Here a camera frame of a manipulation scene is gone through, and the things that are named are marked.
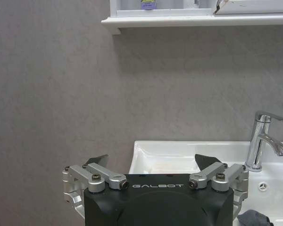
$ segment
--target white sink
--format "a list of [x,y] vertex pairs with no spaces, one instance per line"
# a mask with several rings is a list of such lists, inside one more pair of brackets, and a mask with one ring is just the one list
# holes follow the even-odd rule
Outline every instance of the white sink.
[[[244,164],[249,142],[136,141],[130,174],[195,173],[199,168],[195,154],[214,156],[231,166]],[[262,172],[250,172],[249,197],[243,213],[249,209],[268,216],[283,226],[283,157],[269,145],[262,156]]]

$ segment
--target faucet spout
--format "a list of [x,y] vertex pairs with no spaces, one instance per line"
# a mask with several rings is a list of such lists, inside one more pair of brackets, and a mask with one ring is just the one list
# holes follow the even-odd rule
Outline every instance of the faucet spout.
[[276,140],[275,138],[269,136],[268,134],[260,134],[258,135],[259,139],[266,141],[273,148],[274,152],[278,156],[283,156],[283,143]]
[[246,167],[253,172],[262,170],[262,151],[268,143],[278,156],[283,156],[283,144],[269,136],[268,130],[272,119],[283,121],[283,117],[259,111],[256,112],[253,132],[251,135],[248,156],[245,162]]

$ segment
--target metal bolt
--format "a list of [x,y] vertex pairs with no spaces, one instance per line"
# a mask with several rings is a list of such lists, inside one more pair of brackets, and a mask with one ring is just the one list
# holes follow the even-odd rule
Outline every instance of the metal bolt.
[[95,174],[92,175],[91,178],[92,178],[93,181],[99,181],[101,177],[100,177],[100,174],[95,173]]
[[224,173],[217,173],[216,179],[217,180],[225,180],[225,174]]
[[126,180],[123,180],[119,185],[121,190],[127,189],[129,187],[129,182]]
[[196,180],[189,181],[189,187],[191,190],[195,190],[198,187],[197,181]]

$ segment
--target hex socket screw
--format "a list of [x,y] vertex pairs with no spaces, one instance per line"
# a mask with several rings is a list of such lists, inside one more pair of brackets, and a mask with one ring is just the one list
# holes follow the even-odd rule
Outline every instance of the hex socket screw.
[[196,180],[190,180],[189,181],[189,187],[191,190],[195,190],[198,187],[198,183]]
[[216,179],[217,180],[225,180],[225,174],[224,173],[217,173]]
[[95,174],[92,175],[91,179],[92,179],[93,181],[100,181],[101,176],[100,176],[100,174],[95,173]]

